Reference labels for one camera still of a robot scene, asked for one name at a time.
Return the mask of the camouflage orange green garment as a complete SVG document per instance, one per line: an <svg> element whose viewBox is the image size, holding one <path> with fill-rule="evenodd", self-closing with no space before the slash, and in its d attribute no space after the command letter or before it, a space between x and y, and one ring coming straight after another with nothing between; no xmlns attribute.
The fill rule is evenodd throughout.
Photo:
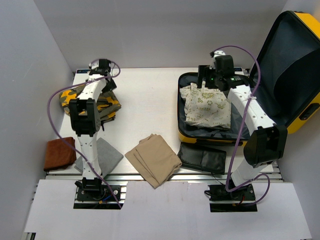
<svg viewBox="0 0 320 240"><path fill-rule="evenodd" d="M59 94L60 104L67 115L70 114L70 100L76 99L82 93L84 88L85 85L83 84L71 89L67 89ZM116 117L116 112L122 107L112 90L101 93L96 100L96 105L102 125L104 123L113 121Z"/></svg>

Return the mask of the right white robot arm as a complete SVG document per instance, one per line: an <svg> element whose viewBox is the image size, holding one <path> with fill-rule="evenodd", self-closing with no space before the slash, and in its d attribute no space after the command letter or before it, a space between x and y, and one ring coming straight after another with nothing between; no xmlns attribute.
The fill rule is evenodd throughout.
<svg viewBox="0 0 320 240"><path fill-rule="evenodd" d="M217 50L211 53L211 65L198 67L198 85L218 89L231 101L242 117L250 137L243 149L244 159L227 179L226 195L236 200L245 185L254 181L267 165L282 158L288 135L284 125L277 125L263 110L254 96L258 84L245 75L236 74L231 55Z"/></svg>

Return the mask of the brown fleece towel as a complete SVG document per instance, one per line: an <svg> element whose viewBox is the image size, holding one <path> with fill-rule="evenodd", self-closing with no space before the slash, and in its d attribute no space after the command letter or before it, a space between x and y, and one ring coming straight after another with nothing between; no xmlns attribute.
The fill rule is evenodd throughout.
<svg viewBox="0 0 320 240"><path fill-rule="evenodd" d="M61 138L47 142L43 170L45 172L66 169L76 161L76 151Z"/></svg>

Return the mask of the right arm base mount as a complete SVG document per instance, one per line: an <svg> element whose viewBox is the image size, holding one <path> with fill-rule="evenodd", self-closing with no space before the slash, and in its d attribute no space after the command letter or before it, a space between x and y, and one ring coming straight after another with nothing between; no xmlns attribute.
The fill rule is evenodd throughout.
<svg viewBox="0 0 320 240"><path fill-rule="evenodd" d="M209 185L204 194L209 198L211 213L257 212L254 188L251 184L233 192L227 192L225 185Z"/></svg>

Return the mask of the grey cloth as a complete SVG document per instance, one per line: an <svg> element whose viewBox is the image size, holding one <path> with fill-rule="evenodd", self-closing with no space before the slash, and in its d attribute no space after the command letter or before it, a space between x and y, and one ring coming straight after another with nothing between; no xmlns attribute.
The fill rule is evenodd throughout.
<svg viewBox="0 0 320 240"><path fill-rule="evenodd" d="M107 141L101 137L97 139L96 135L93 137L81 135L78 137L78 140L81 146L81 153L86 157L87 161L80 156L75 161L75 168L87 179L94 179L96 177L96 174L94 174L88 163L90 163L97 174L105 178L124 157Z"/></svg>

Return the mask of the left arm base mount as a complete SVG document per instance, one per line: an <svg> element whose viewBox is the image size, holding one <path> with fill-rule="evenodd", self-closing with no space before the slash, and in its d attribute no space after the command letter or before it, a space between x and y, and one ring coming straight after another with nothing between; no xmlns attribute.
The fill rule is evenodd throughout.
<svg viewBox="0 0 320 240"><path fill-rule="evenodd" d="M87 210L120 210L124 204L121 185L110 185L110 188L99 178L77 180L74 197L74 209Z"/></svg>

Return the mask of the white patterned cloth bag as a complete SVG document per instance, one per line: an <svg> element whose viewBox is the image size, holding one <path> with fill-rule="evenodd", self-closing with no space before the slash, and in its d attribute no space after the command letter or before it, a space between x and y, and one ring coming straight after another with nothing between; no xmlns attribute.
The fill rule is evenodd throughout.
<svg viewBox="0 0 320 240"><path fill-rule="evenodd" d="M232 104L219 89L198 88L196 83L179 89L184 101L185 123L197 128L229 130L231 128Z"/></svg>

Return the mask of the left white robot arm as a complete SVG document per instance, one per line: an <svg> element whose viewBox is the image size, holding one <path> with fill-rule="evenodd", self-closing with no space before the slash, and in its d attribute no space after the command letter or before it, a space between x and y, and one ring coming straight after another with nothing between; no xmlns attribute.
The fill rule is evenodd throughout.
<svg viewBox="0 0 320 240"><path fill-rule="evenodd" d="M91 62L87 84L77 98L69 101L71 127L81 147L82 177L87 180L94 180L102 174L97 150L97 134L101 127L97 101L101 93L117 87L112 77L113 64L108 59Z"/></svg>

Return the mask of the beige garment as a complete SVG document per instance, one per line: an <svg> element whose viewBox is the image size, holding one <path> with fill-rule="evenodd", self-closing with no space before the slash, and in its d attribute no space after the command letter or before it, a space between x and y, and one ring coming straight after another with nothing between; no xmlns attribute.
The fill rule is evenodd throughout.
<svg viewBox="0 0 320 240"><path fill-rule="evenodd" d="M155 189L182 166L180 158L158 134L151 134L140 140L137 146L125 154L125 157Z"/></svg>

